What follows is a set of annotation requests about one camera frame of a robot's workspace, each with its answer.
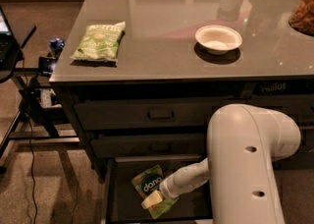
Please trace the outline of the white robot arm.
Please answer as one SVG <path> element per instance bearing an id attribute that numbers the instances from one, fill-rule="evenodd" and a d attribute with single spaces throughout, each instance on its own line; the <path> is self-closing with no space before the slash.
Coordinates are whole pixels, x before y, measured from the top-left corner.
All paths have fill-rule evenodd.
<path id="1" fill-rule="evenodd" d="M 300 140 L 300 129 L 282 112 L 226 105 L 210 119 L 207 158 L 164 179 L 141 206 L 209 183 L 213 224 L 286 224 L 272 163 L 295 154 Z"/>

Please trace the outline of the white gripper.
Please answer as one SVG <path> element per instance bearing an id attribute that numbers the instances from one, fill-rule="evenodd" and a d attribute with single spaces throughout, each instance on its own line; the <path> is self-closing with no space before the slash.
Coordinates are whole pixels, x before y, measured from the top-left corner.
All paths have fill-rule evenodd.
<path id="1" fill-rule="evenodd" d="M 142 203 L 143 209 L 156 205 L 164 198 L 171 199 L 184 194 L 184 186 L 181 184 L 180 171 L 176 171 L 159 184 L 159 191 L 151 193 Z"/>

